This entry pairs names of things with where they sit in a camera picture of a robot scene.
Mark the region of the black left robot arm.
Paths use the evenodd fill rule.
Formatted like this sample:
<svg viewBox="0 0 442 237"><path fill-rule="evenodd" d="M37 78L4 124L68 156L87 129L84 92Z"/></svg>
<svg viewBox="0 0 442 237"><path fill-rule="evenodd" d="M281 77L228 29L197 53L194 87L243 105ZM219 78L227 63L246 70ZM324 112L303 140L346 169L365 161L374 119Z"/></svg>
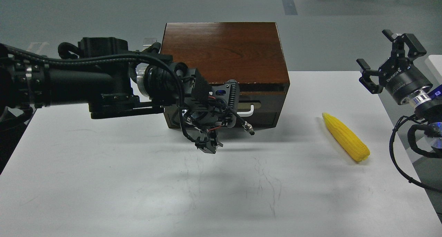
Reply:
<svg viewBox="0 0 442 237"><path fill-rule="evenodd" d="M123 39L84 37L77 46L59 44L59 58L49 58L1 44L1 131L38 108L87 103L92 119L160 114L173 106L172 122L205 153L222 146L219 128L239 122L255 134L238 113L236 80L211 86L198 69L160 50L159 42L131 51Z"/></svg>

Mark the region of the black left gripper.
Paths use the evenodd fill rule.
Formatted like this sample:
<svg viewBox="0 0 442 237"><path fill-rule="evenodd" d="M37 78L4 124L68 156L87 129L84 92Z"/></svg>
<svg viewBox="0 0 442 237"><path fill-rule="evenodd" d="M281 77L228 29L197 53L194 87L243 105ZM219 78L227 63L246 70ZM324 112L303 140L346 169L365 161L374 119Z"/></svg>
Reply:
<svg viewBox="0 0 442 237"><path fill-rule="evenodd" d="M238 113L240 95L239 83L230 79L221 86L212 86L196 69L188 69L181 76L184 88L184 107L166 108L166 122L169 128L180 128L180 118L185 126L194 127L203 132L214 132L219 128L233 128L239 122L244 130L254 135L253 126ZM197 137L195 146L207 154L215 154L218 147L223 147L218 137L209 135Z"/></svg>

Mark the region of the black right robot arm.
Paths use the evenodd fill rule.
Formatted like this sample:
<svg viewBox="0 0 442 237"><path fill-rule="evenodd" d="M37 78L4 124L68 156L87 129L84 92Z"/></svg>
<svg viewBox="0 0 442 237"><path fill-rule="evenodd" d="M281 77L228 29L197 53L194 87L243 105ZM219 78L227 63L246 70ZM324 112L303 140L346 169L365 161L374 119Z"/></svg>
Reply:
<svg viewBox="0 0 442 237"><path fill-rule="evenodd" d="M362 74L359 82L371 94L380 94L385 89L398 105L409 104L413 107L414 114L401 116L392 129L390 157L408 182L440 193L441 189L425 185L406 174L397 164L393 147L400 127L412 121L414 125L407 132L411 150L424 157L441 159L441 97L430 94L432 83L413 63L426 55L427 51L412 33L395 34L388 29L382 33L392 44L390 57L376 70L371 69L364 59L357 59Z"/></svg>

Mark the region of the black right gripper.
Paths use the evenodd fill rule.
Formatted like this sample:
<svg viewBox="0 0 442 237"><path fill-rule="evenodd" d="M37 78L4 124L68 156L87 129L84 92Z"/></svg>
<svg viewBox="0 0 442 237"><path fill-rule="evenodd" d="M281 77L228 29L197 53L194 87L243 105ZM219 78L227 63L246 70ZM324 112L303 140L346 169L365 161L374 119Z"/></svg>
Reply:
<svg viewBox="0 0 442 237"><path fill-rule="evenodd" d="M382 34L392 43L390 57L380 70L371 69L363 58L356 59L362 69L359 82L371 94L380 94L385 88L398 105L406 104L406 97L417 90L429 92L433 84L413 64L427 54L421 42L412 33L398 34L384 29ZM380 78L380 83L375 84L371 77Z"/></svg>

